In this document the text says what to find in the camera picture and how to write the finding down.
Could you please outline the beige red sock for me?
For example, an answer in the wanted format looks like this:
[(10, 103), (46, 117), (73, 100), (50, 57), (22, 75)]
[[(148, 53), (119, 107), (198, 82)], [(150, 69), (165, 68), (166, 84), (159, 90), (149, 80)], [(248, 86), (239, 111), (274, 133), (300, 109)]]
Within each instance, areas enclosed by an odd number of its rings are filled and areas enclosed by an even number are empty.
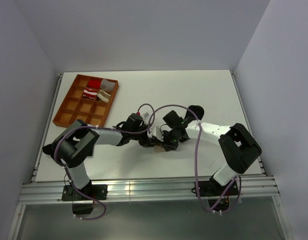
[(154, 152), (155, 153), (163, 153), (163, 152), (165, 152), (165, 149), (161, 146), (154, 146)]

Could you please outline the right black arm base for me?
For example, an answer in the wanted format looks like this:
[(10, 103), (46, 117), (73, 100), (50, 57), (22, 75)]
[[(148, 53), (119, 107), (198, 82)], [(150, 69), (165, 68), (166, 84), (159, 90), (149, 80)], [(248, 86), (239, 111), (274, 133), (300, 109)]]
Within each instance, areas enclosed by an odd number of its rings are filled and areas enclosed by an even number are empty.
[(219, 213), (223, 213), (229, 210), (230, 206), (236, 204), (240, 198), (241, 186), (237, 185), (237, 182), (234, 181), (227, 189), (225, 194), (222, 196), (218, 204), (215, 207), (213, 207), (213, 205), (217, 202), (220, 195), (229, 185), (230, 184), (228, 183), (225, 186), (221, 186), (217, 182), (213, 182), (211, 180), (198, 181), (200, 196), (216, 197), (215, 199), (207, 199), (207, 203), (212, 210)]

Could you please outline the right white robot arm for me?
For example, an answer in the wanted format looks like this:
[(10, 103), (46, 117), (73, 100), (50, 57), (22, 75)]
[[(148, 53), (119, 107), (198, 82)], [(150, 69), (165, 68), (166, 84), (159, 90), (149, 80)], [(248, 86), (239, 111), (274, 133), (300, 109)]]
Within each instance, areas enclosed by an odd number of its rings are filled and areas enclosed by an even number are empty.
[(189, 139), (203, 140), (218, 145), (226, 163), (212, 176), (211, 192), (221, 195), (228, 183), (246, 170), (262, 154), (262, 149), (250, 132), (241, 123), (233, 126), (215, 125), (201, 122), (204, 109), (191, 105), (185, 117), (180, 117), (174, 110), (163, 117), (165, 124), (171, 129), (163, 131), (163, 142), (177, 148), (178, 143)]

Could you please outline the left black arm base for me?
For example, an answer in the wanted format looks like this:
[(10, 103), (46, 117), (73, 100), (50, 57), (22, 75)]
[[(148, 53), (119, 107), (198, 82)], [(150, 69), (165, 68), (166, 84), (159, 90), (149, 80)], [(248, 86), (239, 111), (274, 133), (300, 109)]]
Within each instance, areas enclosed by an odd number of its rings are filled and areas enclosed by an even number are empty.
[(107, 207), (102, 202), (106, 200), (108, 185), (88, 183), (84, 188), (76, 190), (71, 184), (63, 188), (62, 202), (72, 202), (72, 212), (77, 216), (86, 216), (92, 213), (96, 205), (103, 207), (104, 215)]

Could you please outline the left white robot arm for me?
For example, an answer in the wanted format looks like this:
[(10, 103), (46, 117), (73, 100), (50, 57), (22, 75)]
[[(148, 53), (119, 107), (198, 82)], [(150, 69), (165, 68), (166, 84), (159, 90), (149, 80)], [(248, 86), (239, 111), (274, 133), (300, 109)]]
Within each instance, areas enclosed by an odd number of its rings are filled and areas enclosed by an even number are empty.
[(108, 127), (97, 127), (76, 120), (52, 143), (53, 160), (68, 174), (75, 185), (73, 194), (80, 200), (91, 195), (91, 180), (87, 175), (84, 160), (95, 145), (123, 146), (136, 140), (143, 147), (154, 147), (162, 143), (163, 137), (156, 128), (152, 128), (150, 115), (132, 113), (127, 120)]

